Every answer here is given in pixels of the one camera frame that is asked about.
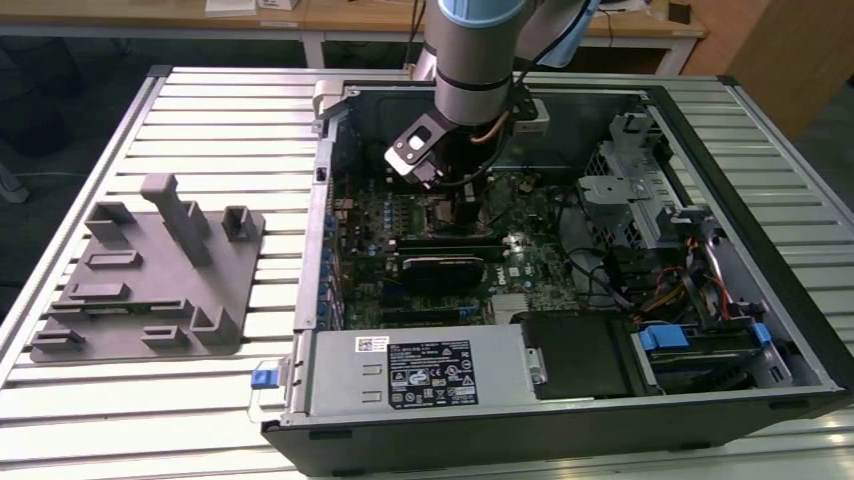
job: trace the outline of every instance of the table leg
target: table leg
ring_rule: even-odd
[[[323,59],[323,32],[303,32],[303,48],[309,68],[326,68]]]
[[[658,65],[657,75],[680,75],[682,73],[682,67],[689,61],[694,45],[697,45],[697,38],[674,39],[673,46],[668,50],[665,58],[662,58],[662,63]]]

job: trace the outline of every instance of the circuit board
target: circuit board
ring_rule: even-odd
[[[493,177],[479,220],[466,231],[437,218],[442,195],[397,193],[373,181],[353,192],[350,184],[337,189],[346,329],[493,324],[493,297],[513,294],[525,296],[525,310],[580,308],[556,228],[560,192],[538,183],[523,172]],[[443,235],[497,238],[502,254],[485,257],[481,282],[465,293],[414,295],[399,280],[407,255],[390,251],[389,242]]]

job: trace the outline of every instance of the metal bracket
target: metal bracket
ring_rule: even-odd
[[[650,198],[650,188],[644,180],[630,181],[614,176],[582,177],[578,186],[585,200],[597,205],[625,205]]]
[[[321,120],[329,120],[339,114],[347,107],[342,100],[345,95],[343,80],[321,80],[315,83],[315,93],[311,103],[315,109],[315,116]]]
[[[539,348],[527,348],[525,350],[526,360],[529,364],[529,373],[531,374],[531,382],[534,385],[542,385],[549,382],[549,374],[543,366],[543,353]]]

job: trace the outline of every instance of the motherboard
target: motherboard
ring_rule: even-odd
[[[521,311],[580,308],[557,235],[566,188],[525,171],[487,181],[478,221],[465,227],[442,220],[441,193],[337,182],[347,330],[509,323]],[[443,269],[453,277],[434,275],[438,262],[455,263]]]

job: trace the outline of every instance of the barcode sticker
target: barcode sticker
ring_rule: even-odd
[[[357,353],[385,352],[389,348],[389,337],[357,337]]]

